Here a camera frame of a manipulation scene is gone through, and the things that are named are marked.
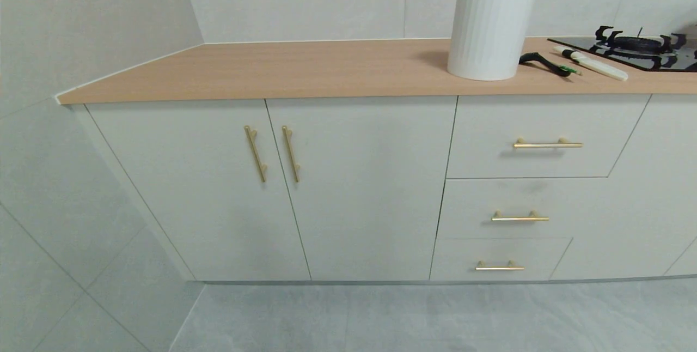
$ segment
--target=white vase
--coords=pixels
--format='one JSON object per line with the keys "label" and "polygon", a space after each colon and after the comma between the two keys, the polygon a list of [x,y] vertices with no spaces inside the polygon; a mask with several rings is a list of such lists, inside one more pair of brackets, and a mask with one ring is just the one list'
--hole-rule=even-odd
{"label": "white vase", "polygon": [[515,76],[534,3],[457,0],[448,71],[481,81]]}

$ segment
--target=gold handle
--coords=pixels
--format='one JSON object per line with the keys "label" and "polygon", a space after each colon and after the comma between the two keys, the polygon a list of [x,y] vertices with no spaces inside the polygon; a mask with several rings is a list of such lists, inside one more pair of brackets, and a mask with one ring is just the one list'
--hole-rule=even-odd
{"label": "gold handle", "polygon": [[259,168],[259,175],[261,175],[261,181],[263,183],[266,181],[266,164],[261,162],[259,151],[256,150],[256,143],[254,142],[254,140],[256,140],[256,130],[252,130],[249,126],[244,126],[244,131],[247,133],[249,147],[252,149],[252,153],[254,153],[254,160],[256,160],[256,166]]}
{"label": "gold handle", "polygon": [[513,144],[513,149],[542,149],[542,148],[583,148],[583,143],[569,142],[565,138],[560,138],[555,143],[526,143],[522,138]]}
{"label": "gold handle", "polygon": [[491,218],[491,221],[525,221],[525,222],[535,222],[535,221],[549,221],[549,217],[543,217],[537,214],[537,211],[533,210],[530,212],[530,216],[527,217],[503,217],[501,212],[496,210]]}
{"label": "gold handle", "polygon": [[512,260],[508,261],[508,266],[486,266],[483,260],[477,262],[475,270],[525,270],[525,266],[518,266]]}
{"label": "gold handle", "polygon": [[291,164],[293,164],[293,174],[296,176],[296,183],[299,183],[301,179],[298,176],[298,170],[301,166],[296,163],[296,156],[293,154],[293,146],[291,145],[291,136],[293,131],[288,128],[288,126],[283,126],[283,135],[286,137],[286,146],[288,147],[288,155],[291,157]]}

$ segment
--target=gas stove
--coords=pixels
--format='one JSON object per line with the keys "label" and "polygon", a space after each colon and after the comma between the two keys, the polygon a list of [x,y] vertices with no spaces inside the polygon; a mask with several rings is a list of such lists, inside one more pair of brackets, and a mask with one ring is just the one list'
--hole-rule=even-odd
{"label": "gas stove", "polygon": [[619,36],[621,30],[610,29],[613,27],[603,25],[595,31],[595,37],[552,37],[550,41],[643,71],[697,72],[697,49],[687,46],[684,34],[627,37]]}

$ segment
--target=white lower cabinet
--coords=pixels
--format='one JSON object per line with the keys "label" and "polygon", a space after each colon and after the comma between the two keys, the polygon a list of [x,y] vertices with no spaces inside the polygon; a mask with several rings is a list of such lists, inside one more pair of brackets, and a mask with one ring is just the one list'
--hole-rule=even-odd
{"label": "white lower cabinet", "polygon": [[645,101],[461,97],[456,118],[454,96],[89,111],[198,280],[697,274],[697,96]]}
{"label": "white lower cabinet", "polygon": [[438,238],[563,238],[595,224],[606,178],[449,179]]}
{"label": "white lower cabinet", "polygon": [[312,280],[428,280],[455,102],[268,101]]}
{"label": "white lower cabinet", "polygon": [[570,240],[438,239],[431,280],[549,280]]}
{"label": "white lower cabinet", "polygon": [[88,107],[198,280],[309,280],[263,100]]}

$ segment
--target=grey tiled floor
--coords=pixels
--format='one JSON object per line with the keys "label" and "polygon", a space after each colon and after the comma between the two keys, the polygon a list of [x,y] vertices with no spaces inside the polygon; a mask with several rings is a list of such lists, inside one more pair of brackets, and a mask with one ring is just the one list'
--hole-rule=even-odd
{"label": "grey tiled floor", "polygon": [[207,285],[172,352],[697,350],[697,278],[459,286]]}

